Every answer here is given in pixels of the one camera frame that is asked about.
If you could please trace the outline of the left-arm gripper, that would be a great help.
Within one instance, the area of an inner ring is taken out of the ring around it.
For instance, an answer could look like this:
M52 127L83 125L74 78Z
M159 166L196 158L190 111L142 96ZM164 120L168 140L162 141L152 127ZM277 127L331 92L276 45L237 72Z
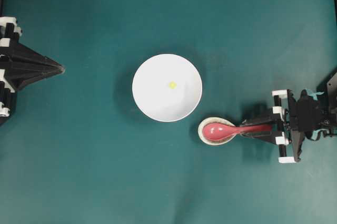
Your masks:
M64 67L18 42L21 28L15 18L1 18L1 125L8 121L16 107L17 92L29 84L65 72ZM37 75L18 75L17 62L54 67L60 71Z

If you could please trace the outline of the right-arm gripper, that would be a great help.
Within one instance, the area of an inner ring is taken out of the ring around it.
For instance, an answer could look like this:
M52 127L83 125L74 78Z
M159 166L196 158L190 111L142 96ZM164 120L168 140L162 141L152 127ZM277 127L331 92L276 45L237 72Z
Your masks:
M297 163L294 156L288 156L286 153L286 147L291 141L288 136L286 136L286 110L282 106L282 100L287 101L290 94L291 91L289 89L272 91L274 106L267 109L262 114L251 119L246 119L241 123L241 126L276 124L277 131L245 132L242 133L241 136L259 139L277 145L279 148L278 162L280 164Z

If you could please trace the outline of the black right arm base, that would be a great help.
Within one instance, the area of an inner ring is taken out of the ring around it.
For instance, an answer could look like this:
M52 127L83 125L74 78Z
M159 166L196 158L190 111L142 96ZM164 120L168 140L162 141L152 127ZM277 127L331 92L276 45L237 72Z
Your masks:
M336 68L324 78L316 90L323 92L318 98L322 106L329 113L336 114Z

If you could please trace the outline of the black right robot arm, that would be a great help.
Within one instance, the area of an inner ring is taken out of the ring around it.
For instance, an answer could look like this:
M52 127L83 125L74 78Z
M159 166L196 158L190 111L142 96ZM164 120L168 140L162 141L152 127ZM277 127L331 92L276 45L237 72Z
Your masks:
M276 126L275 131L264 129L242 135L277 145L279 163L300 162L305 139L318 141L320 137L336 136L336 112L324 108L318 98L306 90L302 90L298 100L289 89L272 91L272 96L272 108L244 120L240 126Z

